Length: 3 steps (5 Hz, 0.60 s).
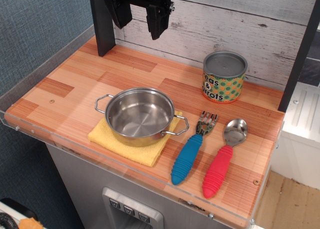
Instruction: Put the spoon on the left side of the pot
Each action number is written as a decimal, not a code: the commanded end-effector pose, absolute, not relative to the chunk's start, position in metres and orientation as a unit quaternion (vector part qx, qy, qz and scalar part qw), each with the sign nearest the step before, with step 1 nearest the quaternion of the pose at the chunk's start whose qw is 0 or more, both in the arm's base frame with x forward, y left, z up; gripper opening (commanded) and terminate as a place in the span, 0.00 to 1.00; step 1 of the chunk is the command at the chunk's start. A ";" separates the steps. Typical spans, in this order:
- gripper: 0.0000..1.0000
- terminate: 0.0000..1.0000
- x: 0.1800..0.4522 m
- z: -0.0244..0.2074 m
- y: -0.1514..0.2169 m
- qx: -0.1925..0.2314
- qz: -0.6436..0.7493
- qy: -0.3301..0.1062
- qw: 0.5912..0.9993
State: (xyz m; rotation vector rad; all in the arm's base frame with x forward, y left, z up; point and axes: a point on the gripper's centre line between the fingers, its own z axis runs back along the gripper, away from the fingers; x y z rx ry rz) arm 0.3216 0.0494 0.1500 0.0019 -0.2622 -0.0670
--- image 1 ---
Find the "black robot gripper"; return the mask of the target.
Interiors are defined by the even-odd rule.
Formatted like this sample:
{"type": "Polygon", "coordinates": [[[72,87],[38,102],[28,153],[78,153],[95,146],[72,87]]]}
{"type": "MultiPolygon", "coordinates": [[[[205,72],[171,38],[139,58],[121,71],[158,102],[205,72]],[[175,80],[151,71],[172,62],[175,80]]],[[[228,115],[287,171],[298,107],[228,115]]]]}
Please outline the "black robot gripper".
{"type": "Polygon", "coordinates": [[[145,8],[148,31],[153,40],[157,40],[168,28],[169,17],[174,10],[171,0],[104,0],[104,3],[119,29],[132,20],[131,5],[145,8]]]}

